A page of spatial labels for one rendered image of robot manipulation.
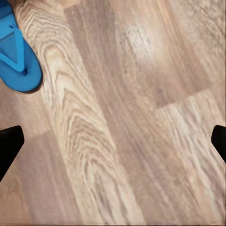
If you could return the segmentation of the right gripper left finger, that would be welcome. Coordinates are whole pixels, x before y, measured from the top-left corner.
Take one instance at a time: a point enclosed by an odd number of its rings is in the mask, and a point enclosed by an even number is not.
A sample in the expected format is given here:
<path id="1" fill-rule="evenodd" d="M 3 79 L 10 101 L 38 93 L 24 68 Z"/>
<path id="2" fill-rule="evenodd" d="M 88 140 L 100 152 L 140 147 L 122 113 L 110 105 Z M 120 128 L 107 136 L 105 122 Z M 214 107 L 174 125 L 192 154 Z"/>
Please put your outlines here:
<path id="1" fill-rule="evenodd" d="M 0 130 L 0 182 L 24 144 L 20 125 Z"/>

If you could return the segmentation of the sandal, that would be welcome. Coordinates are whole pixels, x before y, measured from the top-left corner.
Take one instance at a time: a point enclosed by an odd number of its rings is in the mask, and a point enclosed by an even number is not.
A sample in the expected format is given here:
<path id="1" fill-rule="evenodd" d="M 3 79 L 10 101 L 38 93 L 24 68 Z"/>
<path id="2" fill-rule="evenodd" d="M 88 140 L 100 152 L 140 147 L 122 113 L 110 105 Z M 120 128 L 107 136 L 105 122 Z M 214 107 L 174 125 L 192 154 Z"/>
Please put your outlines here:
<path id="1" fill-rule="evenodd" d="M 0 0 L 0 78 L 20 92 L 36 90 L 43 79 L 40 62 L 24 39 L 7 0 Z"/>

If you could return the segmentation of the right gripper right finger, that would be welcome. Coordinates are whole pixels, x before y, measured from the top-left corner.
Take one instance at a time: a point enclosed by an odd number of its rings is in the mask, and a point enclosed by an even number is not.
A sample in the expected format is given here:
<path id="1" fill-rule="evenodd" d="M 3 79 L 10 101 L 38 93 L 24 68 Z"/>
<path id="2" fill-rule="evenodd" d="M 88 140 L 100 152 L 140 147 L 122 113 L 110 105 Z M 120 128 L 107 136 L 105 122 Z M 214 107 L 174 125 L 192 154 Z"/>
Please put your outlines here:
<path id="1" fill-rule="evenodd" d="M 216 125 L 212 132 L 211 142 L 226 163 L 226 127 Z"/>

